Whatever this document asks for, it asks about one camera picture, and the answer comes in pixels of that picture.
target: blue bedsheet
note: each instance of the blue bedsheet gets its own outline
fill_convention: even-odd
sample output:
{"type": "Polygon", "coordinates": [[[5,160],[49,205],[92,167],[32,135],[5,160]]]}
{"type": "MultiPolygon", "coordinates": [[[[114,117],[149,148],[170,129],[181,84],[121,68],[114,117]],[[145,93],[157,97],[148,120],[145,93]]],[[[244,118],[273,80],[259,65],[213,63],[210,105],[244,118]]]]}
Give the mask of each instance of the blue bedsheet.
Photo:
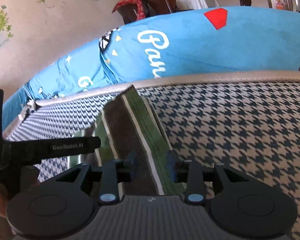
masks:
{"type": "Polygon", "coordinates": [[[300,13],[225,7],[124,25],[58,59],[3,106],[2,128],[29,99],[185,74],[300,71],[300,13]]]}

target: red floral cloth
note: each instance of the red floral cloth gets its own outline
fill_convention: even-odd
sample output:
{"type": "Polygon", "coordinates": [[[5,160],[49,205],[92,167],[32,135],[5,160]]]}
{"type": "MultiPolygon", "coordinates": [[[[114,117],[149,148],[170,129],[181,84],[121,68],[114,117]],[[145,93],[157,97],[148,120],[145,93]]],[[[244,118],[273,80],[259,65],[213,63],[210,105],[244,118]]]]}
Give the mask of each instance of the red floral cloth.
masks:
{"type": "Polygon", "coordinates": [[[143,9],[142,0],[120,0],[114,7],[113,13],[121,6],[126,4],[135,4],[137,6],[137,21],[146,18],[145,11],[143,9]]]}

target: black robotic device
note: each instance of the black robotic device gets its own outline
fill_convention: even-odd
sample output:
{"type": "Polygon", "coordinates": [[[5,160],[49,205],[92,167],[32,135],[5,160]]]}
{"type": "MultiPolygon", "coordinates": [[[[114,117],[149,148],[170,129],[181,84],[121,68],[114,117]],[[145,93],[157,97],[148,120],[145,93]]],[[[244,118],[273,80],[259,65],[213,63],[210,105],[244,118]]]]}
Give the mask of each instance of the black robotic device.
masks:
{"type": "Polygon", "coordinates": [[[224,164],[203,167],[180,160],[167,163],[174,182],[187,183],[184,196],[119,198],[118,183],[138,176],[138,156],[102,167],[82,163],[20,193],[20,171],[42,159],[87,154],[98,137],[7,142],[2,138],[0,90],[0,182],[10,193],[7,219],[21,239],[289,239],[297,218],[290,197],[224,164]],[[204,182],[215,197],[206,199],[204,182]],[[99,182],[97,198],[90,197],[99,182]]]}

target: ribbed gray panel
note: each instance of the ribbed gray panel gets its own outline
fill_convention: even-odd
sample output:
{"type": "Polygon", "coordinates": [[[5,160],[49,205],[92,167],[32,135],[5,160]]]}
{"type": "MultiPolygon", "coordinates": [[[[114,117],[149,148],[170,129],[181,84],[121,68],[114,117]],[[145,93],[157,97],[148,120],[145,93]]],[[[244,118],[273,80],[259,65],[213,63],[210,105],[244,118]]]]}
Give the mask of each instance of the ribbed gray panel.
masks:
{"type": "MultiPolygon", "coordinates": [[[[64,240],[239,240],[210,219],[203,207],[179,196],[125,196],[102,207],[81,232],[64,240]]],[[[287,236],[277,240],[289,240],[287,236]]]]}

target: white tablecloth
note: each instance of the white tablecloth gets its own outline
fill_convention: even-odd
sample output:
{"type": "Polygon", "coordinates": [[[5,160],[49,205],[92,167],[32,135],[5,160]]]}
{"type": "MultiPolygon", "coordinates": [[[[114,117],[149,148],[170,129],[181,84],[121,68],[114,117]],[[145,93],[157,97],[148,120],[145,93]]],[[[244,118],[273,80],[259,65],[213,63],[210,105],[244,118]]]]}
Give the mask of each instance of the white tablecloth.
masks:
{"type": "Polygon", "coordinates": [[[199,10],[208,8],[205,0],[176,0],[177,6],[181,11],[184,10],[199,10]]]}

